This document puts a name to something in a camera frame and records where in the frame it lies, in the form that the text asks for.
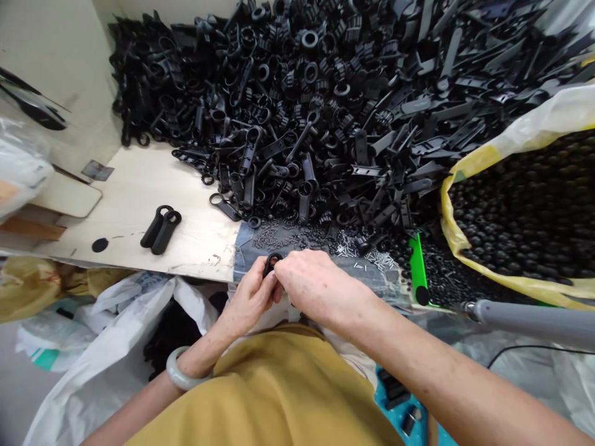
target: black cable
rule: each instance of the black cable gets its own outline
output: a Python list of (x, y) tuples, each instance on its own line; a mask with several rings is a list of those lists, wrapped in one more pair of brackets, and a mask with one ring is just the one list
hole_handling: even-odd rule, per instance
[(595, 352), (586, 352), (586, 351), (581, 351), (581, 350), (570, 350), (570, 349), (563, 349), (563, 348), (559, 348), (559, 347), (551, 347), (551, 346), (538, 346), (538, 345), (520, 345), (520, 346), (510, 346), (510, 347), (506, 347), (503, 348), (502, 350), (500, 350), (496, 356), (494, 356), (490, 363), (487, 366), (487, 369), (490, 370), (490, 367), (494, 365), (494, 362), (496, 362), (496, 360), (500, 357), (500, 355), (502, 355), (502, 353), (509, 351), (509, 350), (514, 350), (517, 348), (542, 348), (542, 349), (546, 349), (546, 350), (556, 350), (556, 351), (563, 351), (563, 352), (567, 352), (567, 353), (582, 353), (582, 354), (592, 354), (595, 355)]

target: left hand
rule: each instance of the left hand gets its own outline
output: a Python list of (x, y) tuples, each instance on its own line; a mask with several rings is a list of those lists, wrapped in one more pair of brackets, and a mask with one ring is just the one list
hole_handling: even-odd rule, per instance
[(279, 303), (283, 288), (274, 271), (262, 278), (266, 263), (264, 256), (256, 259), (213, 328), (220, 328), (237, 339), (250, 331), (273, 302)]

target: right hand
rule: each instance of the right hand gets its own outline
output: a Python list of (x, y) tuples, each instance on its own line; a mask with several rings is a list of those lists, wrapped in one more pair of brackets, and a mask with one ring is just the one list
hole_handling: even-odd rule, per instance
[(324, 251), (292, 251), (275, 264), (275, 274), (298, 310), (334, 330), (361, 319), (370, 303), (379, 300)]

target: forearm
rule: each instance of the forearm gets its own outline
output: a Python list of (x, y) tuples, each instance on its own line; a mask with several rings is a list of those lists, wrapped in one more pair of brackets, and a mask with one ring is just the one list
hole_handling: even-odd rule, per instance
[[(213, 330), (178, 358), (180, 371), (193, 378), (207, 376), (233, 340), (233, 337), (218, 331), (215, 325)], [(167, 372), (161, 373), (87, 438), (83, 445), (124, 444), (183, 394), (184, 391), (174, 385)]]
[(533, 397), (376, 299), (337, 330), (401, 381), (460, 445), (592, 445)]

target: yellow plastic bag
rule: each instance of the yellow plastic bag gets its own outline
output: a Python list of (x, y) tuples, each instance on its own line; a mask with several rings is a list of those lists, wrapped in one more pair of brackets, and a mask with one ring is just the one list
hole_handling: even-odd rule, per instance
[(56, 302), (62, 280), (57, 265), (37, 257), (9, 257), (0, 270), (0, 323), (25, 319)]
[(484, 276), (546, 304), (595, 311), (595, 279), (574, 279), (574, 286), (524, 277), (503, 276), (459, 254), (471, 245), (453, 216), (448, 191), (458, 183), (507, 156), (539, 150), (568, 133), (595, 128), (595, 85), (576, 87), (556, 96), (517, 119), (501, 135), (471, 152), (451, 169), (442, 185), (442, 230), (454, 256)]

